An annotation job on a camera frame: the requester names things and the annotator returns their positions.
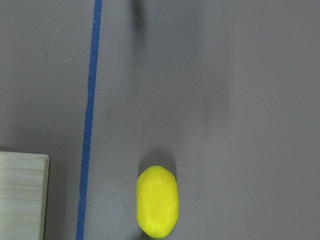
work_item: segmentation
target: yellow lemon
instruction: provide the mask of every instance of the yellow lemon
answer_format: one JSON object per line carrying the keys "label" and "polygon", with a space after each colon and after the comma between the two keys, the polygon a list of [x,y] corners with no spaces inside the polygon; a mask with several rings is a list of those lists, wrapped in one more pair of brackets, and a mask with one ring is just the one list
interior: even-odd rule
{"label": "yellow lemon", "polygon": [[162,166],[151,166],[136,185],[136,219],[153,238],[166,237],[179,217],[179,195],[173,174]]}

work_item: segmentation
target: blue tape line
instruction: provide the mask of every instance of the blue tape line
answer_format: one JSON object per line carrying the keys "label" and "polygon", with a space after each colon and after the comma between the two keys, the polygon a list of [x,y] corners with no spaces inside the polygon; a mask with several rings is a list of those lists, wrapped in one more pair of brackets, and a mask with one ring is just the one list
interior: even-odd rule
{"label": "blue tape line", "polygon": [[83,240],[84,233],[85,233],[88,173],[89,173],[89,162],[90,162],[92,122],[93,122],[93,116],[94,116],[101,11],[102,11],[102,0],[95,0],[94,12],[93,12],[93,23],[92,23],[89,76],[88,76],[88,86],[87,86],[88,100],[87,100],[87,105],[85,110],[84,134],[83,134],[83,144],[82,144],[79,203],[78,203],[78,216],[77,216],[76,236],[75,236],[76,240]]}

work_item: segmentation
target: wood grain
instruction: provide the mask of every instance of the wood grain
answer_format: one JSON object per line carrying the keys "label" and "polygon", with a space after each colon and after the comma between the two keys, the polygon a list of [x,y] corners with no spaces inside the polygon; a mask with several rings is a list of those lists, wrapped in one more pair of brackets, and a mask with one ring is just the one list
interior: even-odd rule
{"label": "wood grain", "polygon": [[0,240],[42,240],[49,157],[0,151]]}

